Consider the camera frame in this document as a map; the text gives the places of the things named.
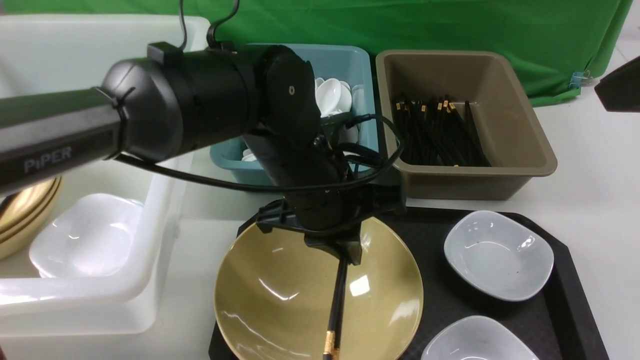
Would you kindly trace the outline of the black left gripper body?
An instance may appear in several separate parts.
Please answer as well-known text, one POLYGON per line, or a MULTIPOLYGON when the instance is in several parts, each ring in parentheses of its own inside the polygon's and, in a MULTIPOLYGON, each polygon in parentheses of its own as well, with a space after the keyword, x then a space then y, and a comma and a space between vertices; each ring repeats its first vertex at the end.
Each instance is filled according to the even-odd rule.
POLYGON ((309 248, 336 258, 345 257, 350 265, 360 265, 362 223, 391 211, 406 211, 402 185, 361 185, 287 194, 261 207, 256 213, 256 225, 263 234, 275 229, 301 233, 309 248))

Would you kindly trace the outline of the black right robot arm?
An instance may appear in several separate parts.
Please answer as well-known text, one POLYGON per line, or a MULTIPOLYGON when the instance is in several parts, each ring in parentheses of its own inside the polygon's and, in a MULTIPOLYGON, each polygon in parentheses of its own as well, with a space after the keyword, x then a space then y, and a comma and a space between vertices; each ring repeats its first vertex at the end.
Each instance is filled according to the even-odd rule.
POLYGON ((594 91, 607 112, 639 113, 640 57, 602 77, 594 91))

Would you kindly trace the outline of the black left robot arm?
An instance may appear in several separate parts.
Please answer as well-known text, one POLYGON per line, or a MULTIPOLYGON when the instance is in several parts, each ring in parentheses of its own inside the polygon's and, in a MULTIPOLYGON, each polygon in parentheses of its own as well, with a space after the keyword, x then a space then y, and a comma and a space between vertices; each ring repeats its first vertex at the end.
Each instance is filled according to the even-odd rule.
POLYGON ((183 52, 151 43, 147 55, 109 69, 100 86, 1 100, 3 196, 93 161, 114 159, 201 185, 282 194, 254 220, 263 233, 304 234, 310 248, 361 264, 361 224, 404 212, 400 185, 356 177, 342 148, 322 129, 314 72, 285 45, 218 47, 183 52), (160 162, 242 137, 272 186, 249 186, 170 170, 160 162))

